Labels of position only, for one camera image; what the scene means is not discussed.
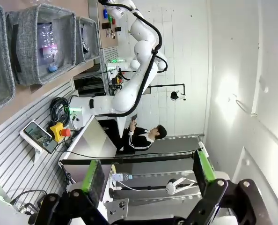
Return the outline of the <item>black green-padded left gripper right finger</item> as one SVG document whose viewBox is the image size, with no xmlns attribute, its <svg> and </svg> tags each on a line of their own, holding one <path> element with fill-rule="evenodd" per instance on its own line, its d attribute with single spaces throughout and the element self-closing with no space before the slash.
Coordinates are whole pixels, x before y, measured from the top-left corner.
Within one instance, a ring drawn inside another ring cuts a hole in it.
<svg viewBox="0 0 278 225">
<path fill-rule="evenodd" d="M 209 225 L 220 209 L 230 209 L 238 225 L 269 225 L 270 216 L 255 182 L 244 179 L 237 184 L 217 178 L 201 150 L 193 154 L 193 172 L 202 199 L 188 215 L 189 225 Z"/>
</svg>

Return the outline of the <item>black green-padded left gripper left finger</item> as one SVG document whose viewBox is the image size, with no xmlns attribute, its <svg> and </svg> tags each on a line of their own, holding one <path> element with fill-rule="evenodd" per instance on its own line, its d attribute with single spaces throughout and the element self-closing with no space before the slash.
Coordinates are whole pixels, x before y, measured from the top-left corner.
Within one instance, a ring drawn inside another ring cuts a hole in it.
<svg viewBox="0 0 278 225">
<path fill-rule="evenodd" d="M 97 209 L 105 176 L 99 160 L 91 161 L 80 188 L 58 194 L 48 194 L 39 212 L 31 216 L 30 225 L 69 225 L 81 218 L 86 225 L 107 225 L 108 221 Z"/>
</svg>

